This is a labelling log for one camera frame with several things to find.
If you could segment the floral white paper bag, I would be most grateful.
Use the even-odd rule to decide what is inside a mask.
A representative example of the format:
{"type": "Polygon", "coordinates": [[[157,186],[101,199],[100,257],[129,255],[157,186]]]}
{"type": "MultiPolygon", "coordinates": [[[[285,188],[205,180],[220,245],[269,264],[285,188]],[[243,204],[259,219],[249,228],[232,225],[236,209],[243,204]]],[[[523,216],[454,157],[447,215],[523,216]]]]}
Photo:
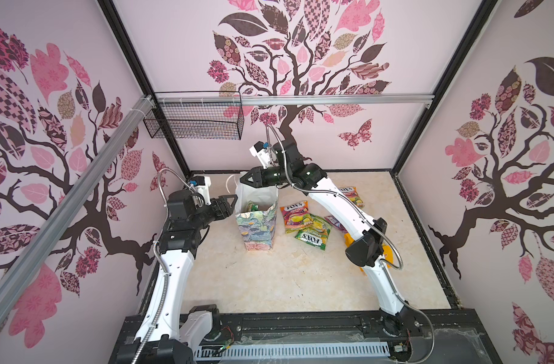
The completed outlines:
{"type": "Polygon", "coordinates": [[[276,187],[253,188],[239,182],[237,174],[230,175],[225,188],[238,197],[235,206],[236,223],[247,251],[268,251],[273,248],[279,191],[276,187]],[[249,202],[260,205],[259,212],[245,212],[249,202]]]}

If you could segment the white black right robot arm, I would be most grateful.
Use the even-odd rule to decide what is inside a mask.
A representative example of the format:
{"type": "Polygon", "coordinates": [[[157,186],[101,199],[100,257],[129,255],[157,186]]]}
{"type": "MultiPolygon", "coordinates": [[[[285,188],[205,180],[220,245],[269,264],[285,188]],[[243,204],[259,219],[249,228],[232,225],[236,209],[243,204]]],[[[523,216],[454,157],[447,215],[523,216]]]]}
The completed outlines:
{"type": "Polygon", "coordinates": [[[345,254],[363,269],[378,297],[383,331],[393,337],[406,332],[410,307],[389,271],[402,270],[404,262],[385,234],[386,221],[367,215],[352,203],[322,168],[306,162],[296,143],[280,140],[271,146],[258,141],[249,152],[260,165],[240,177],[240,182],[257,189],[289,185],[333,215],[354,240],[345,254]]]}

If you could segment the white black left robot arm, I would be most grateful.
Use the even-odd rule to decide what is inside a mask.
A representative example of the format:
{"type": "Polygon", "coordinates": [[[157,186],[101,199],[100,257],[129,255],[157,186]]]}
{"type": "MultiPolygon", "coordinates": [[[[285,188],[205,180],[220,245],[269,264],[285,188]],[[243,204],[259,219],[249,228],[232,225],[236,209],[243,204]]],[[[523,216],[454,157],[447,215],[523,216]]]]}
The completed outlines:
{"type": "Polygon", "coordinates": [[[166,221],[154,245],[156,284],[142,324],[116,352],[117,363],[194,363],[204,338],[219,332],[216,305],[195,306],[186,320],[181,307],[205,230],[230,217],[237,200],[234,194],[206,200],[189,189],[166,198],[166,221]]]}

